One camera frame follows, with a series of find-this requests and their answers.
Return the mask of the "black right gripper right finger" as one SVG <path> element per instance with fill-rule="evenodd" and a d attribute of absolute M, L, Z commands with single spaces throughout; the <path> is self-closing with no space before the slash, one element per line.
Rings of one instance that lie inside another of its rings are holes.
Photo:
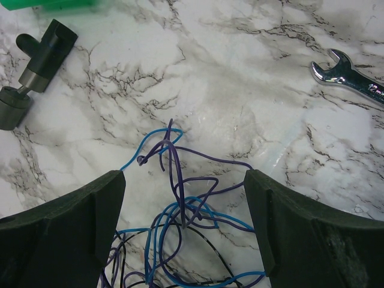
<path fill-rule="evenodd" d="M 272 287 L 382 287 L 383 222 L 322 204 L 248 170 L 244 188 Z"/>

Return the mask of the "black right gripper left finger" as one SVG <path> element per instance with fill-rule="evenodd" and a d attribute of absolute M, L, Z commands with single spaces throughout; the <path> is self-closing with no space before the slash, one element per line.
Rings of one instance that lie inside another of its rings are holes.
<path fill-rule="evenodd" d="M 87 185 L 1 219 L 1 287 L 96 287 L 125 193 L 111 170 Z"/>

